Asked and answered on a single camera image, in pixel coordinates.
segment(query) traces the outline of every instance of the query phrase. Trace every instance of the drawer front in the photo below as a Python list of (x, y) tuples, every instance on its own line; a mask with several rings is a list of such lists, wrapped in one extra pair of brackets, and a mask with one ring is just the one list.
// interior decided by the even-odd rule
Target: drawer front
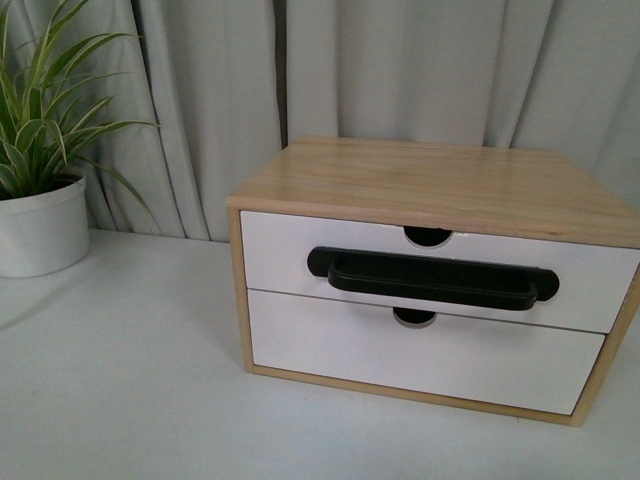
[[(248, 211), (241, 221), (249, 288), (592, 332), (610, 331), (640, 262), (640, 251), (625, 248), (465, 233), (421, 247), (393, 225)], [(347, 292), (309, 272), (307, 256), (318, 246), (544, 268), (560, 289), (526, 311)]]
[(570, 414), (604, 336), (439, 314), (422, 329), (392, 309), (249, 291), (254, 363)]

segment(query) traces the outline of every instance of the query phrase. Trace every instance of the black drawer pull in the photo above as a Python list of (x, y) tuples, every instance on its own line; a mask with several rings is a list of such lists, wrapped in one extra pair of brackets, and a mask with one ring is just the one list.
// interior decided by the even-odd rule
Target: black drawer pull
[(316, 247), (309, 271), (348, 292), (529, 310), (560, 286), (551, 270), (393, 253)]

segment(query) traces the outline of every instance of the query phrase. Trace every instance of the wooden drawer cabinet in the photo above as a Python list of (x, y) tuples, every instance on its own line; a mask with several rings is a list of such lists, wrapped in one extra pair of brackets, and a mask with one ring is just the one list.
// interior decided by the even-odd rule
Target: wooden drawer cabinet
[(640, 217), (552, 153), (303, 138), (228, 206), (253, 373), (579, 425), (640, 302)]

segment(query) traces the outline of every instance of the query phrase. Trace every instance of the potted plant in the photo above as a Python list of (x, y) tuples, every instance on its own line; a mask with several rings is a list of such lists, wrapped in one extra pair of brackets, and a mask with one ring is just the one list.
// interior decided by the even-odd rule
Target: potted plant
[(101, 78), (81, 72), (97, 49), (126, 33), (91, 35), (63, 45), (65, 29), (88, 0), (60, 0), (23, 68), (25, 45), (8, 51), (0, 12), (0, 275), (27, 277), (65, 268), (89, 250), (85, 184), (74, 166), (85, 162), (115, 177), (145, 207), (133, 186), (87, 155), (103, 135), (136, 120), (100, 119), (111, 97), (82, 106), (82, 89)]

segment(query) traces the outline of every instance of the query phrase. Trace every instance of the white pot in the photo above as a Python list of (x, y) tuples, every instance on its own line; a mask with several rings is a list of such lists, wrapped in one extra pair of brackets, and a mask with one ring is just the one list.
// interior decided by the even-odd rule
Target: white pot
[(42, 195), (0, 201), (0, 276), (33, 277), (89, 251), (84, 178)]

